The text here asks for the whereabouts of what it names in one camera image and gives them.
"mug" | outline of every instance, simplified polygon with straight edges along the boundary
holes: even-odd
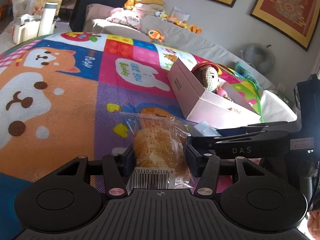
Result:
[[[13,42],[19,44],[21,42],[36,38],[38,36],[40,19],[26,19],[24,25],[16,25],[13,31]]]

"red apple print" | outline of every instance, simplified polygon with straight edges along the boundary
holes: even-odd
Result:
[[[97,42],[98,38],[101,35],[96,33],[83,33],[83,32],[71,32],[71,33],[62,33],[61,37],[70,40],[70,41],[93,41]]]

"barcode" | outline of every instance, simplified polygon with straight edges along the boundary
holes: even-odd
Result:
[[[154,168],[136,168],[130,176],[127,191],[133,188],[168,189],[174,188],[174,169],[155,170]]]

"play mat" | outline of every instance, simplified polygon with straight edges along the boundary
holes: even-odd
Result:
[[[165,46],[99,33],[63,33],[21,44],[0,58],[0,239],[21,230],[17,193],[79,155],[122,153],[132,133],[119,112],[183,118],[167,80],[180,58]],[[255,86],[221,67],[260,113]]]

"fish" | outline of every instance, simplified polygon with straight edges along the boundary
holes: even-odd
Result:
[[[148,36],[152,40],[158,40],[159,42],[162,42],[164,39],[164,36],[161,36],[161,32],[158,30],[151,30],[148,32]]]

